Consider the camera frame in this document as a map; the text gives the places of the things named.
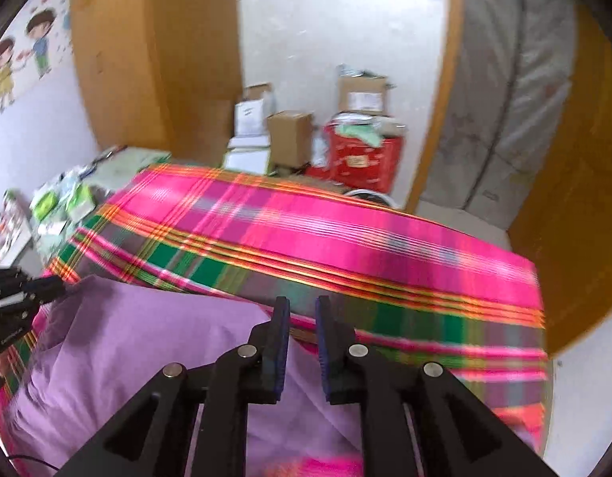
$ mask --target screw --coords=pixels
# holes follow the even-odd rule
[[[164,374],[167,378],[175,378],[182,372],[183,366],[182,364],[178,363],[170,363],[162,368],[162,374]]]
[[[365,357],[368,355],[368,347],[363,344],[353,344],[348,348],[348,353],[353,357]]]
[[[437,363],[427,363],[423,366],[423,372],[428,376],[438,377],[443,374],[443,366]]]
[[[240,355],[244,359],[248,359],[255,355],[258,352],[258,349],[252,344],[243,344],[237,349],[237,354]]]

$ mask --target paper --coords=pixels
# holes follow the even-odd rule
[[[57,223],[39,224],[37,233],[39,235],[60,235],[67,223],[68,221],[59,221]]]
[[[246,100],[235,104],[235,136],[260,136],[263,134],[263,100]]]
[[[355,111],[383,111],[383,98],[381,93],[348,93],[348,107]]]
[[[269,135],[262,136],[234,136],[229,140],[228,149],[239,147],[270,147]]]
[[[333,116],[332,122],[338,124],[370,124],[374,120],[374,116],[368,116],[361,113],[340,113]]]
[[[330,151],[329,139],[321,130],[312,135],[312,158],[310,164],[318,169],[328,168],[328,157]]]
[[[396,119],[388,116],[374,116],[375,128],[382,136],[402,136],[405,138],[408,134],[408,128],[397,122]]]
[[[223,167],[236,172],[265,175],[269,168],[270,149],[258,151],[240,150],[225,154]]]

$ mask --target purple cloth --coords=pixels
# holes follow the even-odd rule
[[[213,363],[267,320],[247,302],[84,279],[54,304],[5,411],[18,452],[62,466],[163,366]],[[295,457],[357,454],[358,409],[326,403],[317,358],[291,339],[282,400],[250,406],[247,443],[247,475]]]

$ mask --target bed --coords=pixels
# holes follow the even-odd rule
[[[102,205],[48,270],[70,283],[98,275],[262,308],[287,296],[291,334],[312,352],[315,298],[329,295],[363,342],[405,363],[441,362],[540,445],[546,353],[535,269],[439,224],[292,182],[162,163]],[[8,351],[0,425],[48,313]]]

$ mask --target cartoon drawing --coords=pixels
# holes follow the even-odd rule
[[[6,97],[9,102],[8,105],[14,103],[15,98],[12,95],[12,90],[15,88],[15,83],[12,80],[12,74],[23,69],[23,66],[17,70],[12,68],[14,48],[15,40],[11,37],[0,41],[0,113],[3,113],[6,107]]]
[[[70,33],[72,29],[72,17],[70,16],[70,11],[66,12],[66,15],[63,16],[63,30]]]
[[[32,50],[35,53],[40,79],[50,71],[48,38],[46,36],[52,28],[55,18],[54,9],[45,9],[36,13],[28,22],[27,27],[25,27],[25,33],[35,40]]]

